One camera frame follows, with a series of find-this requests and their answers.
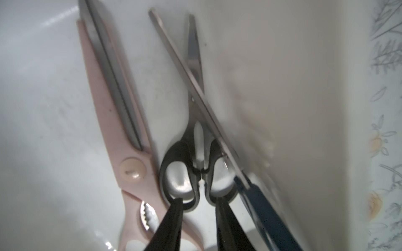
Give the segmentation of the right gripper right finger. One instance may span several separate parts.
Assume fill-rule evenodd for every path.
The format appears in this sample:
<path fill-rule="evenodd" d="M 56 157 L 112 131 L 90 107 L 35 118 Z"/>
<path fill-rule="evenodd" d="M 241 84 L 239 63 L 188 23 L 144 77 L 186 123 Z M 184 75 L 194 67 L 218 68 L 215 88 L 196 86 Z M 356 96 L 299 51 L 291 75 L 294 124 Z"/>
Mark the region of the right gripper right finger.
<path fill-rule="evenodd" d="M 215 214 L 219 251 L 255 251 L 225 198 L 217 198 Z"/>

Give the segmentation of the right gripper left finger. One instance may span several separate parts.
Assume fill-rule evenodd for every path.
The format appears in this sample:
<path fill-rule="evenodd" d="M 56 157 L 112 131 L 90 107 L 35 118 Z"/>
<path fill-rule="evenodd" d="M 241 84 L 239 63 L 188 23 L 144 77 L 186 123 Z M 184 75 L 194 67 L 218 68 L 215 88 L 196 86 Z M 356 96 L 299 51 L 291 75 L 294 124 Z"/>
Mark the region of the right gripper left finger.
<path fill-rule="evenodd" d="M 156 233 L 144 250 L 179 251 L 181 246 L 183 212 L 183 199 L 174 199 Z"/>

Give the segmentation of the white plastic storage box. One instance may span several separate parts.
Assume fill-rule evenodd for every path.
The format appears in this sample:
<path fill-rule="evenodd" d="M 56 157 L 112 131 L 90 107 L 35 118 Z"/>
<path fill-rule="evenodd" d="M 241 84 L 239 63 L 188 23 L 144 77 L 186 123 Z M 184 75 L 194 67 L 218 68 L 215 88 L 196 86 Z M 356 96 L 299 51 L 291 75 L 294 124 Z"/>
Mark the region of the white plastic storage box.
<path fill-rule="evenodd" d="M 368 239 L 364 1 L 102 1 L 156 162 L 180 138 L 187 93 L 148 15 L 181 53 L 187 17 L 206 97 L 302 247 Z M 1 1 L 1 250 L 113 251 L 124 203 L 97 122 L 77 1 Z"/>

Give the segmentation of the pink handled scissors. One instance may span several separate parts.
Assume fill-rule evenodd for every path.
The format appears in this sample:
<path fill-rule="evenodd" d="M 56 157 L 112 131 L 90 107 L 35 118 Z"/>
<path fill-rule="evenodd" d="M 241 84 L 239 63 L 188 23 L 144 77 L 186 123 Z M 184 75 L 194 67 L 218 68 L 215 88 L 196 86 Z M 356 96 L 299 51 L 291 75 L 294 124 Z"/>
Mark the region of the pink handled scissors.
<path fill-rule="evenodd" d="M 130 241 L 151 241 L 146 205 L 152 206 L 158 219 L 168 207 L 159 189 L 148 132 L 111 30 L 97 1 L 79 1 L 78 6 L 81 19 L 77 26 L 93 103 L 125 205 L 118 244 L 123 251 Z"/>

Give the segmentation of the blue handled scissors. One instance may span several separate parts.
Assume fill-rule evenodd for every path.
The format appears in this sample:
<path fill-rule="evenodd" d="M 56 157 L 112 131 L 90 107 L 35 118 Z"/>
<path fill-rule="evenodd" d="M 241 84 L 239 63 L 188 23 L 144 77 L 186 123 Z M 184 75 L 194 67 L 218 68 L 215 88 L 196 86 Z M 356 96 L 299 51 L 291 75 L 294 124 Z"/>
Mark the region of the blue handled scissors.
<path fill-rule="evenodd" d="M 241 195 L 249 214 L 268 248 L 272 251 L 300 251 L 301 246 L 276 213 L 261 189 L 253 184 L 239 167 L 235 150 L 229 144 L 227 135 L 207 102 L 204 95 L 201 52 L 194 15 L 189 15 L 188 17 L 187 58 L 184 59 L 169 37 L 157 11 L 151 8 L 148 14 L 179 71 L 183 82 L 187 86 L 188 96 L 191 95 L 193 97 L 211 133 L 217 140 L 226 163 L 233 169 L 235 173 L 233 180 L 237 194 Z"/>

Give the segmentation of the small grey handled scissors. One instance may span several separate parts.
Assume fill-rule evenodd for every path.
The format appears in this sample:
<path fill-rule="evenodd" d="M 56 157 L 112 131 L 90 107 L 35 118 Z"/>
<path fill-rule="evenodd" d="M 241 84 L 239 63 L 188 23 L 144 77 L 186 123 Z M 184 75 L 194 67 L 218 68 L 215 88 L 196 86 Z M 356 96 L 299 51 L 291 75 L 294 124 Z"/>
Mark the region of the small grey handled scissors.
<path fill-rule="evenodd" d="M 191 95 L 187 101 L 187 125 L 182 138 L 165 153 L 159 171 L 159 186 L 166 203 L 181 198 L 184 211 L 191 212 L 201 199 L 200 183 L 204 184 L 205 199 L 211 206 L 215 206 L 220 197 L 232 202 L 237 189 L 234 173 L 228 168 L 204 116 Z"/>

